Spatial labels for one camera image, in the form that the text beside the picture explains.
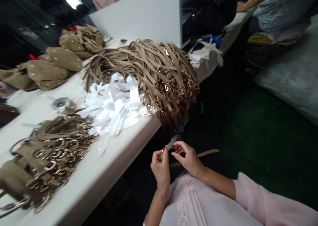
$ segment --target leather strap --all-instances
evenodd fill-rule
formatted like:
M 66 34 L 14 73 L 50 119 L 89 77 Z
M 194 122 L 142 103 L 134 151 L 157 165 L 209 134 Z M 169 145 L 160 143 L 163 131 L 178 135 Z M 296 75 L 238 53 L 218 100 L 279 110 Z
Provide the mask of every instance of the leather strap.
M 198 157 L 203 157 L 203 156 L 206 156 L 206 155 L 209 155 L 209 154 L 212 154 L 212 153 L 216 153 L 216 152 L 220 152 L 219 149 L 212 149 L 212 150 L 208 150 L 206 152 L 202 152 L 200 154 L 198 154 Z M 181 163 L 180 162 L 176 162 L 176 163 L 172 163 L 172 164 L 169 164 L 169 167 L 172 168 L 172 167 L 176 167 L 176 166 L 180 166 Z
M 120 49 L 105 49 L 85 68 L 87 92 L 92 83 L 109 83 L 115 72 L 124 78 L 133 75 L 145 94 L 142 103 L 150 115 L 157 114 L 162 127 L 178 126 L 200 92 L 190 58 L 172 43 L 137 40 Z
M 10 152 L 15 158 L 5 162 L 0 169 L 0 189 L 4 190 L 0 197 L 10 194 L 18 203 L 0 207 L 8 210 L 0 218 L 26 206 L 24 199 L 29 199 L 28 205 L 35 213 L 39 212 L 52 198 L 55 189 L 68 182 L 78 161 L 99 138 L 88 134 L 92 119 L 82 119 L 77 114 L 81 110 L 42 122 L 28 138 L 11 147 Z

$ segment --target blue shirt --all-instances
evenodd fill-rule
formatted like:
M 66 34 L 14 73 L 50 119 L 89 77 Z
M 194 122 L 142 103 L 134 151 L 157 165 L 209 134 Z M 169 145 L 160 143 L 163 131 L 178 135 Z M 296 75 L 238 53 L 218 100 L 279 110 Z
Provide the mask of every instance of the blue shirt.
M 253 16 L 264 31 L 279 31 L 294 25 L 315 0 L 264 0 Z

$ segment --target hand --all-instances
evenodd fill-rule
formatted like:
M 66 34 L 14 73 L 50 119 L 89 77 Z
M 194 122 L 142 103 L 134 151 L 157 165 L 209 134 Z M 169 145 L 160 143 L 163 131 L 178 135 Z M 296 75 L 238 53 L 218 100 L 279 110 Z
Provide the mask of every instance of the hand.
M 244 2 L 238 2 L 238 7 L 236 9 L 236 12 L 237 13 L 243 13 L 246 11 L 246 8 L 245 8 L 245 4 Z
M 183 141 L 175 142 L 175 152 L 171 153 L 181 165 L 194 177 L 204 178 L 207 169 L 198 158 L 195 150 Z
M 157 190 L 161 192 L 169 192 L 170 188 L 170 169 L 168 150 L 163 152 L 162 162 L 160 162 L 160 155 L 162 150 L 156 151 L 152 155 L 152 162 L 150 168 L 157 180 Z

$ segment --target white board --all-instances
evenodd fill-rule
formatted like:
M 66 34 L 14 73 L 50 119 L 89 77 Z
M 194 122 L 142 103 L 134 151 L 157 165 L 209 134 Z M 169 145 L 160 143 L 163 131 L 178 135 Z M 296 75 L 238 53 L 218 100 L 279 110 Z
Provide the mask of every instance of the white board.
M 182 46 L 181 0 L 120 0 L 89 16 L 109 37 Z

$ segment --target green floor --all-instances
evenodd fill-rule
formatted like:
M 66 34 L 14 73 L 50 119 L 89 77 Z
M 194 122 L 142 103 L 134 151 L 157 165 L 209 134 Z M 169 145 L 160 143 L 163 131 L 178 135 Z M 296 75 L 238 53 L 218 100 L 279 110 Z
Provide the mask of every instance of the green floor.
M 203 118 L 233 176 L 318 210 L 318 127 L 247 75 L 217 69 L 201 86 Z

